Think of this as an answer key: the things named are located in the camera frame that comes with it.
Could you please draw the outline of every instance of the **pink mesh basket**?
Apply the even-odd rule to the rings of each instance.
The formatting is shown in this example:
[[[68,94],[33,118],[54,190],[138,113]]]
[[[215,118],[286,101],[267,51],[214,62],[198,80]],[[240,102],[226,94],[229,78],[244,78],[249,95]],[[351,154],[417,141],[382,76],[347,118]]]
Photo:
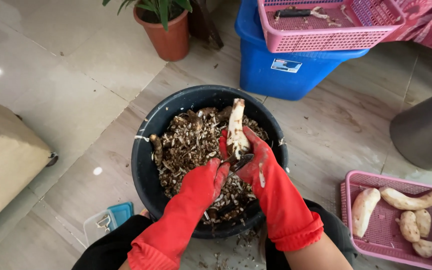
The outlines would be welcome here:
[[[277,10],[290,6],[322,7],[341,26],[315,16],[274,19]],[[405,23],[393,0],[258,0],[258,10],[270,52],[369,49]]]
[[[341,211],[342,220],[351,231],[353,246],[361,254],[432,269],[432,257],[418,256],[399,230],[395,219],[399,218],[403,210],[394,208],[382,198],[371,215],[363,238],[352,235],[351,206],[360,192],[373,187],[391,187],[409,197],[420,197],[432,190],[432,185],[358,170],[348,172],[345,181],[341,183]],[[431,215],[431,230],[425,240],[432,241],[432,207],[427,211]]]

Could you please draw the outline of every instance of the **gray bucket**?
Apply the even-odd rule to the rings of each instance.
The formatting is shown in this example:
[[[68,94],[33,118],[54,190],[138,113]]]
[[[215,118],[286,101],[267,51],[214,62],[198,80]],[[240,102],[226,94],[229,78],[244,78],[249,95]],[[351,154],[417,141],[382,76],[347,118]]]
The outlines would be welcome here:
[[[419,168],[432,170],[432,97],[396,115],[389,133],[405,159]]]

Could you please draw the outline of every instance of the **blue storage bin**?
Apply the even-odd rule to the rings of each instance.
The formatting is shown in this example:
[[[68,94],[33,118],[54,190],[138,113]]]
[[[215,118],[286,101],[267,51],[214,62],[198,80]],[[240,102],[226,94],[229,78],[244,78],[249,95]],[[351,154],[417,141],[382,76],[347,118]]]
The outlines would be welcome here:
[[[241,37],[239,86],[248,92],[297,101],[342,62],[369,49],[272,53],[266,46],[256,0],[242,0],[235,23]]]

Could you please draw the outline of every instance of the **red rubber glove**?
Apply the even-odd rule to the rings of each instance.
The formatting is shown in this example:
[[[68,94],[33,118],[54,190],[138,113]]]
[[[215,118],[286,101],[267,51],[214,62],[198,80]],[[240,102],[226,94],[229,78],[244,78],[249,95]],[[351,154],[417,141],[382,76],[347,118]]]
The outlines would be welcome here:
[[[254,158],[236,174],[251,184],[266,215],[268,237],[280,251],[302,249],[321,239],[323,222],[311,212],[303,197],[279,166],[269,145],[249,127],[243,127]],[[219,138],[219,150],[226,153],[227,132]]]
[[[163,216],[131,243],[128,253],[132,270],[175,270],[204,211],[221,193],[228,177],[229,163],[218,158],[192,169],[182,181],[179,193],[171,198]]]

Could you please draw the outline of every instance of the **black plastic tub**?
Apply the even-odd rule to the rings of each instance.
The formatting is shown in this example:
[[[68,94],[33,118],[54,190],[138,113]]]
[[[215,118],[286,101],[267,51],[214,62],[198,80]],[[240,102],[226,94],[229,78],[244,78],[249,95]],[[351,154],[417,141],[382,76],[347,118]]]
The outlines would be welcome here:
[[[254,119],[268,134],[267,143],[273,146],[273,153],[281,167],[288,165],[288,149],[285,144],[278,146],[279,140],[283,138],[283,132],[273,115],[257,101],[254,97],[234,88],[220,85],[200,85],[189,87],[161,101],[147,115],[147,121],[143,121],[137,135],[149,137],[156,133],[159,136],[166,132],[174,116],[186,112],[188,109],[194,111],[206,107],[223,109],[232,106],[235,98],[245,100],[244,114]],[[164,194],[163,187],[159,181],[159,172],[151,160],[153,146],[143,139],[135,139],[131,155],[131,171],[134,186],[138,192],[143,205],[157,219],[163,215],[169,198]],[[195,238],[211,239],[224,238],[237,235],[254,227],[264,219],[264,214],[259,207],[258,200],[252,201],[240,216],[234,220],[215,224],[214,232],[210,225],[200,222],[192,236]]]

